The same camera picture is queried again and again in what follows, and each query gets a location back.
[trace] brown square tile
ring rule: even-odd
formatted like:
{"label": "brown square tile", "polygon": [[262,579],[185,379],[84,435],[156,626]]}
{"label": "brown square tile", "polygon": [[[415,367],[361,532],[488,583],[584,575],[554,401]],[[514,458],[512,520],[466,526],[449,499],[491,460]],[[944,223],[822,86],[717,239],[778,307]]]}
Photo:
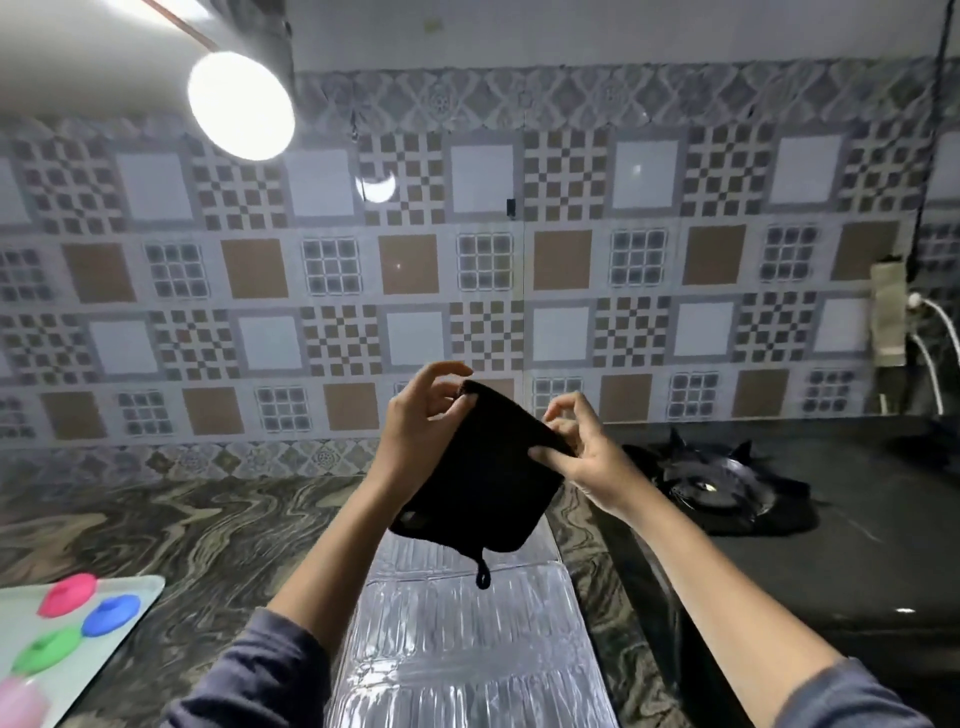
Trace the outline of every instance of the brown square tile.
{"label": "brown square tile", "polygon": [[107,437],[92,392],[49,392],[40,395],[47,419],[58,440],[96,440]]}
{"label": "brown square tile", "polygon": [[867,280],[870,266],[889,255],[897,243],[900,223],[847,223],[833,260],[830,280]]}
{"label": "brown square tile", "polygon": [[239,435],[243,419],[233,387],[191,387],[183,403],[195,435]]}
{"label": "brown square tile", "polygon": [[383,292],[440,293],[436,235],[380,235]]}
{"label": "brown square tile", "polygon": [[653,375],[604,375],[600,380],[600,420],[645,422]]}
{"label": "brown square tile", "polygon": [[746,225],[690,228],[686,239],[684,285],[736,283]]}
{"label": "brown square tile", "polygon": [[535,233],[534,290],[589,288],[591,238],[590,231]]}
{"label": "brown square tile", "polygon": [[136,301],[120,243],[63,243],[61,247],[80,303]]}
{"label": "brown square tile", "polygon": [[481,384],[484,384],[499,392],[504,397],[507,397],[511,400],[514,398],[514,380],[512,377],[504,377],[501,379],[481,379],[475,376],[474,379]]}
{"label": "brown square tile", "polygon": [[786,369],[744,369],[736,378],[732,417],[778,417],[783,409]]}
{"label": "brown square tile", "polygon": [[325,384],[324,399],[331,430],[380,428],[373,382]]}
{"label": "brown square tile", "polygon": [[287,298],[287,276],[279,240],[224,240],[221,246],[233,298]]}

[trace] light pink object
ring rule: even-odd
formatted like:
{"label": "light pink object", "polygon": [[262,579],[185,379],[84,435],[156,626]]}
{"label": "light pink object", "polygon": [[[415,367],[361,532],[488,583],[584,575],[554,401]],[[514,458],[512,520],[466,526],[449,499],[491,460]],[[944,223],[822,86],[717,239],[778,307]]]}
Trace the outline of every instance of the light pink object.
{"label": "light pink object", "polygon": [[49,709],[50,701],[33,680],[0,682],[0,728],[39,728]]}
{"label": "light pink object", "polygon": [[50,587],[36,613],[48,619],[68,615],[84,606],[96,591],[96,576],[92,573],[75,573]]}

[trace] colorful silicone lid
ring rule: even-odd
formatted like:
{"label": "colorful silicone lid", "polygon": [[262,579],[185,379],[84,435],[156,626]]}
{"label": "colorful silicone lid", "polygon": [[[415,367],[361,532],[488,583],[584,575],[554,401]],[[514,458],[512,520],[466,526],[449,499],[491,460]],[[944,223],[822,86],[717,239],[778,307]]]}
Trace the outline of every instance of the colorful silicone lid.
{"label": "colorful silicone lid", "polygon": [[86,604],[96,591],[96,576],[92,573],[75,573],[50,587],[36,613],[48,619],[68,615]]}
{"label": "colorful silicone lid", "polygon": [[0,681],[0,725],[4,728],[40,728],[50,701],[33,680],[8,677]]}
{"label": "colorful silicone lid", "polygon": [[80,627],[63,627],[40,635],[13,660],[14,675],[36,675],[69,655],[82,639]]}
{"label": "colorful silicone lid", "polygon": [[81,627],[84,637],[100,637],[122,627],[140,611],[140,597],[119,595],[104,599],[84,619]]}

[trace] sleeve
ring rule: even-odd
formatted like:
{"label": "sleeve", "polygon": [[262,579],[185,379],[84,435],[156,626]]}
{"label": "sleeve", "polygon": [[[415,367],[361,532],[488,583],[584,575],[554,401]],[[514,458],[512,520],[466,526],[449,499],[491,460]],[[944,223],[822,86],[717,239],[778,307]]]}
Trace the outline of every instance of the sleeve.
{"label": "sleeve", "polygon": [[330,664],[313,635],[257,609],[194,690],[171,703],[160,728],[316,728],[330,697]]}
{"label": "sleeve", "polygon": [[857,660],[814,675],[787,699],[774,728],[933,728]]}

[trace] person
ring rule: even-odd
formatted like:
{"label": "person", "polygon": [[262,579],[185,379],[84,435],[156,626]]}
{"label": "person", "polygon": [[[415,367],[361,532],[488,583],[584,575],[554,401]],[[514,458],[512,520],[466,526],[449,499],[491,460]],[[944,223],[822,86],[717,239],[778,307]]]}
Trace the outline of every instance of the person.
{"label": "person", "polygon": [[[196,688],[168,707],[164,728],[323,724],[329,658],[380,539],[475,402],[475,395],[454,399],[457,383],[440,377],[471,373],[460,362],[428,364],[391,400],[367,477],[267,607],[254,612]],[[570,410],[575,419],[561,417]],[[576,455],[534,448],[530,456],[653,549],[757,728],[930,728],[741,573],[636,469],[582,394],[554,399],[544,421]]]}

